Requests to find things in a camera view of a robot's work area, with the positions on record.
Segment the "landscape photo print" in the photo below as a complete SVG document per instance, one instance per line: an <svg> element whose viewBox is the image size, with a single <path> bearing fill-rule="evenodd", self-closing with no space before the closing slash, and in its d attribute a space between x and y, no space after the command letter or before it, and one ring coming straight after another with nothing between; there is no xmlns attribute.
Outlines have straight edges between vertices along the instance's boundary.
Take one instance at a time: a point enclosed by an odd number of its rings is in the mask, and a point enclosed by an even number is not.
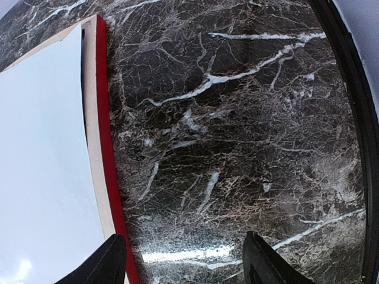
<svg viewBox="0 0 379 284"><path fill-rule="evenodd" d="M1 73L1 282L55 283L103 242L83 120L81 27Z"/></svg>

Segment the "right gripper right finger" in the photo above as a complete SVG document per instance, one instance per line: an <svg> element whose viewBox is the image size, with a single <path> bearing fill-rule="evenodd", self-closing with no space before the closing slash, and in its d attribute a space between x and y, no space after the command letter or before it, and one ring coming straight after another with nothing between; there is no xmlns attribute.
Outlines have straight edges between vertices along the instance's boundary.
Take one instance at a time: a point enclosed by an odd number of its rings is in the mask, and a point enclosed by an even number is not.
<svg viewBox="0 0 379 284"><path fill-rule="evenodd" d="M248 231L242 250L245 283L314 284L289 265L262 237Z"/></svg>

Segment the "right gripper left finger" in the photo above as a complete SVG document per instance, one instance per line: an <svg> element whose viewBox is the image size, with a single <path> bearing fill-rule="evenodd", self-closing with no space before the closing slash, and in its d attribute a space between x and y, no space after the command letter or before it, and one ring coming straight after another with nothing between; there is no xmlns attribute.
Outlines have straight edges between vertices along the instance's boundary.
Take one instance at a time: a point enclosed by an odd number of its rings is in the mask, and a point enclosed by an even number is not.
<svg viewBox="0 0 379 284"><path fill-rule="evenodd" d="M121 234L113 234L56 284L122 284L126 278L126 261L126 239Z"/></svg>

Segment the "red wooden picture frame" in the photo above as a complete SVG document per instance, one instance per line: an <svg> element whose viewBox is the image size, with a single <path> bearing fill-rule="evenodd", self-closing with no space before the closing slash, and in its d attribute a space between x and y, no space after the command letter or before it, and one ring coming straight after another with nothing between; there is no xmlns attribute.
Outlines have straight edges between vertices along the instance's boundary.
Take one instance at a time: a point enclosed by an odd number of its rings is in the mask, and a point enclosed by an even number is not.
<svg viewBox="0 0 379 284"><path fill-rule="evenodd" d="M81 89L83 120L92 184L104 242L113 234L121 234L125 237L127 261L124 283L139 283L140 278L131 251L115 169L108 103L106 22L99 15L92 15L71 25L28 51L4 71L18 65L43 48L63 40L75 27L81 27L82 30Z"/></svg>

